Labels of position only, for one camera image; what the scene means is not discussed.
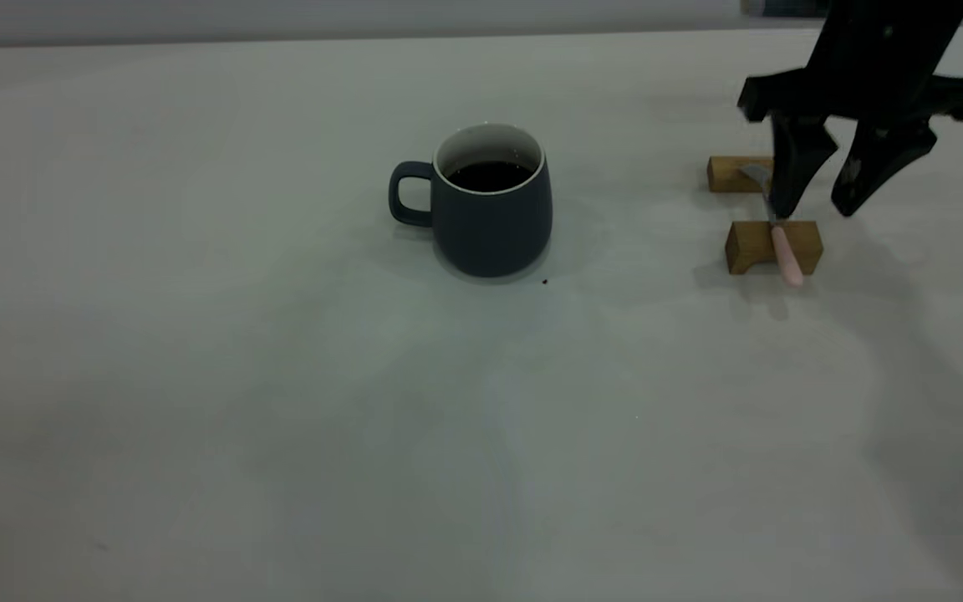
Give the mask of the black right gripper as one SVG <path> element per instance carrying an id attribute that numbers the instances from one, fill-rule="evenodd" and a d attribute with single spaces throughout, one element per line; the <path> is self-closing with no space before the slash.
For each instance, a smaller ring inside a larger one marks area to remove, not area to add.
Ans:
<path id="1" fill-rule="evenodd" d="M 844 217 L 933 150 L 937 136 L 925 118 L 963 122 L 963 79 L 937 75 L 939 60 L 936 51 L 917 59 L 901 46 L 872 53 L 819 42 L 805 66 L 746 79 L 739 110 L 750 122 L 771 115 L 775 217 L 787 220 L 795 212 L 819 168 L 839 149 L 826 117 L 859 120 L 832 191 Z"/>

